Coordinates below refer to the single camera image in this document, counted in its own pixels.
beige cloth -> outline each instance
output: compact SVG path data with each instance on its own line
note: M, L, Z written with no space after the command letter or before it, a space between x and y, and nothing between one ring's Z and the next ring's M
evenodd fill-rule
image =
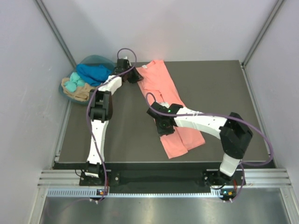
M61 86L64 90L64 93L67 96L69 96L69 97L71 97L71 98L73 98L77 101L81 101L81 102L88 101L89 100L89 92L90 92L90 90L94 90L95 87L90 86L90 84L88 84L88 83L85 83L84 86L78 86L76 91L69 92L66 89L66 87L64 86L64 83L69 81L69 80L70 80L70 78L63 78L62 81L61 81Z

pink towel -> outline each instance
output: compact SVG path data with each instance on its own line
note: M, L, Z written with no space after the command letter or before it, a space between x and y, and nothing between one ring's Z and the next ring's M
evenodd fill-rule
M155 95L158 103L167 102L171 104L181 104L178 91L168 73L168 70L162 60L154 60L146 66L137 68L137 71L144 77L138 82L142 94L151 92ZM149 103L154 99L149 96ZM184 155L188 150L205 143L200 131L187 128L175 127L175 132L170 135L160 137L162 145L169 159Z

folded cloth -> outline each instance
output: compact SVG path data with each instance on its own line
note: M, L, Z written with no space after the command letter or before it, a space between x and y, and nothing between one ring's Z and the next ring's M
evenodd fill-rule
M88 101L89 100L89 92L90 92L90 90L94 90L95 87L92 87L88 83L85 83L84 86L77 86L77 89L74 92L70 92L70 91L68 91L68 89L65 86L65 83L69 82L69 81L70 81L70 78L62 79L61 86L64 90L64 93L67 96L69 96L77 101L81 101L81 102Z
M64 86L69 92L74 92L77 89L77 86L84 86L85 82L80 78L78 73L73 72L70 76L70 80L64 83Z
M108 76L112 73L103 65L99 66L88 66L85 64L78 64L77 67L78 75L91 86L98 86L108 79Z
M138 82L142 94L148 92L155 95L158 103L167 102L171 104L184 105L178 95L178 91L168 73L164 61L154 60L146 66L137 68L140 75L144 77ZM160 137L161 143L166 151L168 158L184 155L188 150L205 143L200 131L187 127L174 127L175 132L170 135Z

white wall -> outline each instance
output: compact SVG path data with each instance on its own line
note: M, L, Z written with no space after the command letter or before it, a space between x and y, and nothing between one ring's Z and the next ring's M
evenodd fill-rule
M243 60L276 0L44 0L75 60Z
M49 166L71 66L32 0L0 1L0 223L26 223Z
M287 0L248 64L277 162L299 198L299 1Z

plastic bin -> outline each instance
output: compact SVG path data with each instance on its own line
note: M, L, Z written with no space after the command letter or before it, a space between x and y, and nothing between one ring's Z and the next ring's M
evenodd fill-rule
M111 71L113 71L114 68L115 68L115 63L114 62L110 61L107 58L99 56L99 55L88 56L83 61L81 61L80 64L86 64L86 65L89 65L89 66L99 66L100 64L102 64L102 65L104 65L106 68L108 68ZM66 76L66 77L70 77L73 72L76 72L76 69L74 69L73 71L71 71L71 73L68 76ZM88 105L88 103L89 103L89 100L85 101L85 102L81 102L81 101L77 101L77 100L75 100L75 99L67 96L64 93L64 90L63 90L63 88L61 86L61 83L59 85L58 90L59 90L59 92L60 92L61 95L63 95L64 97L68 98L70 101L72 101L74 103L81 104L81 105Z

